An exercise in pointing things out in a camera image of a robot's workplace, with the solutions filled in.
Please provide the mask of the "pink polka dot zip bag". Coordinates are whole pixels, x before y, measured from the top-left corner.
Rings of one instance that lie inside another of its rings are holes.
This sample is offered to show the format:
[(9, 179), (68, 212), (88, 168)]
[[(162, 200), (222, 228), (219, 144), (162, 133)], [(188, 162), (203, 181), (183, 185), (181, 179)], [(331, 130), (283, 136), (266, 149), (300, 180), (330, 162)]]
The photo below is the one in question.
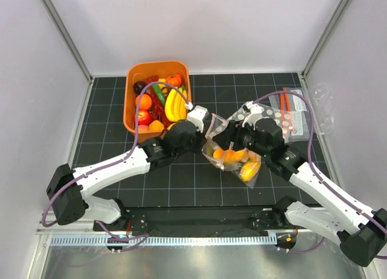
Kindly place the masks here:
[(211, 123), (205, 133), (206, 142), (201, 152), (213, 166), (224, 172), (231, 172), (238, 180), (253, 188), (261, 169), (261, 156), (247, 148), (235, 151), (229, 147), (228, 150), (223, 150), (212, 139), (224, 130), (228, 123), (228, 120), (212, 114)]

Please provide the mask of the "yellow toy mango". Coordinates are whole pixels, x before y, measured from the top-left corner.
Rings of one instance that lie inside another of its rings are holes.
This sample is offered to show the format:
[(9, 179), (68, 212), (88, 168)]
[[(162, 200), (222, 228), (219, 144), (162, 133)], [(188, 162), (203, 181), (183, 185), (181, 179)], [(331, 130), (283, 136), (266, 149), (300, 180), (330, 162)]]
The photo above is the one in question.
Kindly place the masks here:
[(239, 171), (239, 178), (247, 183), (254, 179), (261, 167), (261, 162), (249, 161), (243, 164)]
[(234, 151), (234, 150), (228, 149), (225, 152), (225, 154), (226, 155), (224, 157), (224, 163), (229, 164), (229, 165), (235, 165), (235, 164), (241, 162), (241, 158), (244, 155), (244, 149), (239, 150), (239, 151)]

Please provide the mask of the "yellow toy lemon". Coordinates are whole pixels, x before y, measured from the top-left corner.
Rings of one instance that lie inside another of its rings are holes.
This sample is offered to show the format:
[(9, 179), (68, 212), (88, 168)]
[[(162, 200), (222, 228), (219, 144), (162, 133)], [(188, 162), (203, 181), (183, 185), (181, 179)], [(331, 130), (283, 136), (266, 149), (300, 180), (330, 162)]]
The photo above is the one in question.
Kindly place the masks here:
[(224, 153), (225, 153), (225, 151), (223, 149), (218, 148), (213, 152), (213, 158), (214, 159), (222, 159), (224, 157)]

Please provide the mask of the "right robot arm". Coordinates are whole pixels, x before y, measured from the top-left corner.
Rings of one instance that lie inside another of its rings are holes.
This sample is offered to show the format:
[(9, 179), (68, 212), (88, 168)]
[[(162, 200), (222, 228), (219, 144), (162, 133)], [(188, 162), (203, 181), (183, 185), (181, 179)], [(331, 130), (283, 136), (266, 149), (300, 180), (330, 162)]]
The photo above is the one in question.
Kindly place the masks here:
[(310, 155), (285, 143), (282, 129), (273, 119), (253, 125), (226, 121), (215, 128), (213, 141), (222, 149), (248, 149), (262, 156), (276, 175), (306, 192), (325, 208), (315, 211), (300, 201), (286, 197), (272, 213), (279, 228), (290, 224), (309, 229), (337, 244), (353, 263), (367, 267), (375, 258), (385, 259), (386, 210), (374, 210), (350, 196), (319, 171)]

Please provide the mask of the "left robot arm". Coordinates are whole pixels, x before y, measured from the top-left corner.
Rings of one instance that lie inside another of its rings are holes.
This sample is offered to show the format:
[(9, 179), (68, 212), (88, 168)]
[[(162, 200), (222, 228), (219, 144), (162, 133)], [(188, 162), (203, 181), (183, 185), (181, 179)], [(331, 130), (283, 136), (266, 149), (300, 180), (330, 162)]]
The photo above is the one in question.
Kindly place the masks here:
[(45, 227), (69, 225), (87, 218), (121, 231), (128, 224), (123, 203), (95, 194), (121, 180), (169, 166), (188, 152), (198, 151), (206, 129), (205, 122), (184, 119), (164, 136), (147, 139), (108, 160), (76, 169), (67, 164), (58, 166), (46, 190), (50, 199), (48, 208), (53, 210), (55, 219), (47, 222), (48, 213), (44, 212), (42, 224)]

